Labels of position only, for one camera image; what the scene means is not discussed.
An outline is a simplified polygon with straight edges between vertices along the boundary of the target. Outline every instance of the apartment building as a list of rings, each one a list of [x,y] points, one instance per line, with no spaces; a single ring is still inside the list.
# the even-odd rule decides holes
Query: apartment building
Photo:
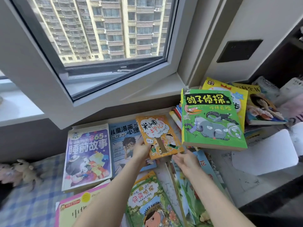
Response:
[[[28,0],[63,63],[162,56],[172,0]]]

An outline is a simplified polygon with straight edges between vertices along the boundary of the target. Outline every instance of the window sill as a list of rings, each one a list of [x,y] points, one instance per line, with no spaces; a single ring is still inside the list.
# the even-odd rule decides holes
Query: window sill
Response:
[[[95,85],[96,82],[70,84],[68,88],[70,88],[70,91],[77,92],[87,88],[89,84]],[[178,95],[181,93],[183,87],[185,87],[185,85],[181,78],[178,74],[174,73],[141,91],[127,96],[121,100],[121,104]],[[0,96],[3,97],[3,103],[0,105],[0,126],[8,126],[47,118],[47,116],[20,90],[2,91],[0,92]]]

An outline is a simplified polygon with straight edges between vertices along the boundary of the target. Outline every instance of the window frame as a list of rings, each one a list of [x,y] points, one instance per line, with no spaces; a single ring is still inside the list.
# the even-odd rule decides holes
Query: window frame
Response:
[[[126,97],[175,73],[196,3],[197,0],[177,0],[176,5],[172,4],[174,8],[171,10],[176,12],[178,8],[178,11],[170,19],[172,22],[170,27],[173,30],[168,30],[171,37],[169,37],[170,40],[162,59],[137,68],[131,75],[120,81],[119,78],[112,83],[109,81],[107,87],[97,89],[90,95],[72,100],[63,84],[68,68],[65,68],[62,74],[56,71],[45,54],[45,48],[42,48],[43,43],[39,43],[34,37],[36,34],[29,31],[27,26],[29,23],[24,23],[24,19],[10,0],[0,0],[0,16],[5,16],[3,17],[5,20],[0,21],[0,27],[11,29],[4,30],[0,35],[0,49],[10,51],[0,61],[1,69],[52,122],[63,129],[105,107],[122,104]],[[27,56],[20,53],[23,50],[26,51]]]

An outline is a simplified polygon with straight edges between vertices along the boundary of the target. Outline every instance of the stuffed animal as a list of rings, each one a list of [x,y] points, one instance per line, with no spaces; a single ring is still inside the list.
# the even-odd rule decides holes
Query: stuffed animal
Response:
[[[22,173],[9,164],[0,164],[0,181],[2,184],[13,183],[13,187],[18,186],[22,181]]]
[[[18,159],[18,163],[14,163],[14,169],[22,173],[22,178],[24,183],[30,183],[31,191],[34,189],[34,181],[36,184],[40,185],[42,179],[36,175],[34,167],[31,166],[27,161]]]

